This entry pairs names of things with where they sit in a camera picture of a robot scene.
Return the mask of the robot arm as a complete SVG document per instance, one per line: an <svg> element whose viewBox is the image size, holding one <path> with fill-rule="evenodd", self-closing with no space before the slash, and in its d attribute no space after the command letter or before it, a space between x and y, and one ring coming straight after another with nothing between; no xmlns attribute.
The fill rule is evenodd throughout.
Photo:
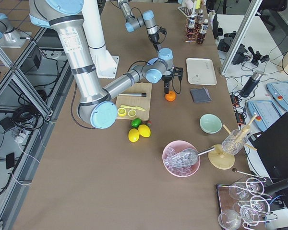
<svg viewBox="0 0 288 230"><path fill-rule="evenodd" d="M118 0L117 6L121 9L125 18L125 27L127 32L134 32L144 26L150 42L158 53L161 50L161 44L163 43L163 41L159 41L159 34L163 34L165 39L167 31L165 28L157 25L153 11L148 10L141 13L138 8L130 7L129 0Z"/></svg>
<svg viewBox="0 0 288 230"><path fill-rule="evenodd" d="M106 50L98 4L95 0L32 0L29 2L32 24L58 33L72 74L81 94L78 116L91 128L113 125L117 107L112 99L141 79L157 83L161 78L182 74L173 64L169 48L160 48L150 65L134 65L128 72L102 87L98 75L116 67Z"/></svg>

